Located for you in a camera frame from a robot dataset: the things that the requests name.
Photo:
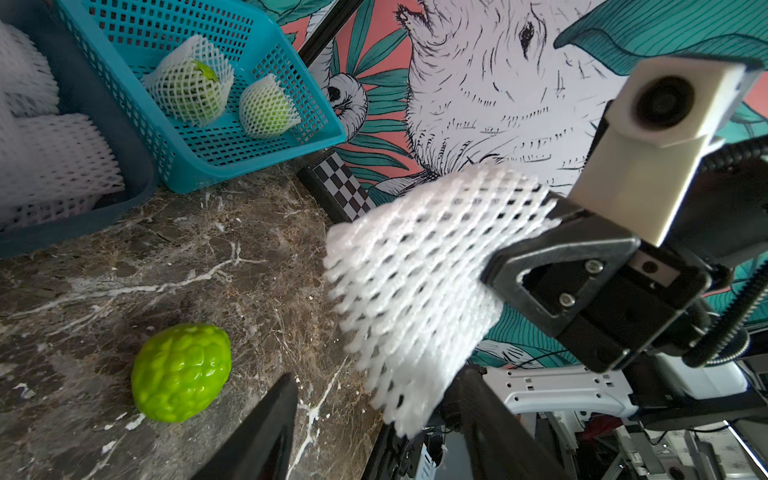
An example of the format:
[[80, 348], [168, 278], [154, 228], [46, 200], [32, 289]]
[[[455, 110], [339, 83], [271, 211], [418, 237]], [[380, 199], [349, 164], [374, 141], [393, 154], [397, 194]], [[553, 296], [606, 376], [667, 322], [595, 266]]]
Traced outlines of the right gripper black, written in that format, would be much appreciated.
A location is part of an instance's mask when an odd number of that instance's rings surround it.
[[554, 200], [546, 218], [559, 224], [494, 252], [481, 281], [594, 372], [688, 352], [711, 326], [700, 305], [711, 270]]

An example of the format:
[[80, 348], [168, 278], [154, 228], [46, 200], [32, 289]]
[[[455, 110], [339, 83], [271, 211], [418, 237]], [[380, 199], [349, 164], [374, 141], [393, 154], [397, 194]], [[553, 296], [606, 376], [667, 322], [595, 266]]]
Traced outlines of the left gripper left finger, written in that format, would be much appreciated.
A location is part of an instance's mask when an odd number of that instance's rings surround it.
[[282, 375], [196, 479], [285, 479], [293, 446], [298, 388]]

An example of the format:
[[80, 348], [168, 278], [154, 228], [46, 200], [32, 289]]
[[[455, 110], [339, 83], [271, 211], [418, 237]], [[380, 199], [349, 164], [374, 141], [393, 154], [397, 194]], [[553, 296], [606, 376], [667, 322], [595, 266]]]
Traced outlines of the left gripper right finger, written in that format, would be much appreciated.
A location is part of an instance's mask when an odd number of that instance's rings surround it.
[[474, 479], [557, 480], [568, 475], [541, 448], [483, 379], [465, 366], [455, 377], [460, 431]]

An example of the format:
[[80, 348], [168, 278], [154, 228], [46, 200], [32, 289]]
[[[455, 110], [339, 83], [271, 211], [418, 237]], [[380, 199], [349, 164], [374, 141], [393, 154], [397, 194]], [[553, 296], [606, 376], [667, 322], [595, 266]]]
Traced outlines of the custard apple with dark spots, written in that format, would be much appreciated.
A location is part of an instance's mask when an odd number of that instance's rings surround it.
[[212, 122], [220, 115], [220, 87], [215, 71], [201, 61], [179, 63], [169, 81], [176, 116], [188, 123]]

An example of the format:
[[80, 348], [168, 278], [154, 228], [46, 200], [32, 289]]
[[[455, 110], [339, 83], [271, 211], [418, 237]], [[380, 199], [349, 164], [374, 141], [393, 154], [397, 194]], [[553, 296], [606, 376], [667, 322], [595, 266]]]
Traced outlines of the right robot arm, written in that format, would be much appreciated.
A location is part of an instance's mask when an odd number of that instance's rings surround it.
[[653, 430], [719, 420], [765, 421], [767, 387], [738, 358], [745, 324], [767, 294], [759, 268], [726, 310], [708, 293], [767, 249], [767, 140], [707, 155], [660, 247], [562, 197], [559, 226], [497, 251], [482, 282], [578, 360], [575, 367], [464, 367], [441, 413], [465, 430], [498, 429], [515, 413], [585, 410]]

